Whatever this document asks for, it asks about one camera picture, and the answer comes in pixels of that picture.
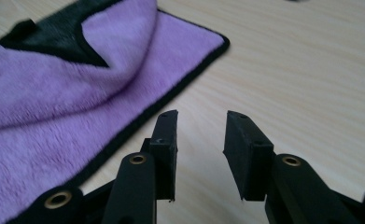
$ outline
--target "light wood surface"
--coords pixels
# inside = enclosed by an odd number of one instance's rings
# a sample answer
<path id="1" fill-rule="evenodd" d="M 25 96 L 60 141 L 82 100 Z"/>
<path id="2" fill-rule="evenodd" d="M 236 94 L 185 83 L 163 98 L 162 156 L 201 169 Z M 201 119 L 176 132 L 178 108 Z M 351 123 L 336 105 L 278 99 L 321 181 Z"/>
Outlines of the light wood surface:
<path id="1" fill-rule="evenodd" d="M 71 0 L 0 0 L 0 35 Z M 176 201 L 158 223 L 267 223 L 264 203 L 241 202 L 222 154 L 227 110 L 251 117 L 275 145 L 311 163 L 332 188 L 365 192 L 365 0 L 159 0 L 163 10 L 227 36 L 229 52 L 163 111 L 177 109 Z M 150 137 L 151 119 L 82 186 L 115 178 Z"/>

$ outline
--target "screw hole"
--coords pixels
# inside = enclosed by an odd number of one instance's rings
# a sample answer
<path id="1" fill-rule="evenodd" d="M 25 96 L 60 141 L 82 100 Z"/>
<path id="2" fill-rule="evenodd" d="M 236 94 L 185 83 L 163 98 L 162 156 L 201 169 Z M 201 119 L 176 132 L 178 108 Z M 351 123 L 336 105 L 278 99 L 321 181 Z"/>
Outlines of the screw hole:
<path id="1" fill-rule="evenodd" d="M 130 158 L 130 163 L 132 164 L 142 164 L 147 160 L 145 156 L 136 155 Z"/>
<path id="2" fill-rule="evenodd" d="M 290 165 L 290 166 L 300 166 L 301 165 L 301 162 L 294 158 L 294 157 L 284 157 L 282 159 L 282 161 L 287 164 L 287 165 Z"/>
<path id="3" fill-rule="evenodd" d="M 45 207 L 48 209 L 56 209 L 69 203 L 72 199 L 72 193 L 63 190 L 48 197 L 45 201 Z"/>

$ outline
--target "microfiber cloth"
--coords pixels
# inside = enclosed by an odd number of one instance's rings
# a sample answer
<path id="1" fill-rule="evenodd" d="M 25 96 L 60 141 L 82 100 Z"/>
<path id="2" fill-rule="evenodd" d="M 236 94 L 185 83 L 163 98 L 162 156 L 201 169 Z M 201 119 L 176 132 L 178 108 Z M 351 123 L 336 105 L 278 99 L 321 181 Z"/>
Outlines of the microfiber cloth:
<path id="1" fill-rule="evenodd" d="M 229 46 L 155 0 L 80 0 L 0 39 L 0 223 L 79 186 Z"/>

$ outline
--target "wooden table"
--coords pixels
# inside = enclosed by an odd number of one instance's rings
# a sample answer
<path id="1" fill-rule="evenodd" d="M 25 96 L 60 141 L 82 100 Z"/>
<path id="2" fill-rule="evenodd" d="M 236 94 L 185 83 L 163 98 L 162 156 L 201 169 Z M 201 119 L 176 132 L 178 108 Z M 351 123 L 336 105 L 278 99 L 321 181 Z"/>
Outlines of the wooden table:
<path id="1" fill-rule="evenodd" d="M 0 0 L 0 35 L 71 0 Z M 166 106 L 177 109 L 176 201 L 158 223 L 267 223 L 264 203 L 241 202 L 222 154 L 226 113 L 251 117 L 275 145 L 311 163 L 335 190 L 365 192 L 365 0 L 160 0 L 163 10 L 226 35 L 229 52 Z M 82 186 L 115 178 L 156 119 Z"/>

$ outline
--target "black bracket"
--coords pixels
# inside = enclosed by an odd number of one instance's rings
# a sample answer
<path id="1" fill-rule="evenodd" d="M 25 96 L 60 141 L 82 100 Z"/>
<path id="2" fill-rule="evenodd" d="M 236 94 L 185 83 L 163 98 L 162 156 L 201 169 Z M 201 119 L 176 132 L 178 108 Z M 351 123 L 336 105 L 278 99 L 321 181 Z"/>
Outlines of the black bracket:
<path id="1" fill-rule="evenodd" d="M 115 180 L 84 196 L 76 187 L 51 189 L 8 223 L 156 223 L 156 201 L 175 200 L 177 114 L 158 116 L 152 137 L 123 158 Z"/>
<path id="2" fill-rule="evenodd" d="M 241 199 L 267 195 L 270 223 L 365 223 L 365 197 L 359 203 L 329 189 L 307 161 L 273 149 L 248 116 L 228 112 L 224 154 Z"/>

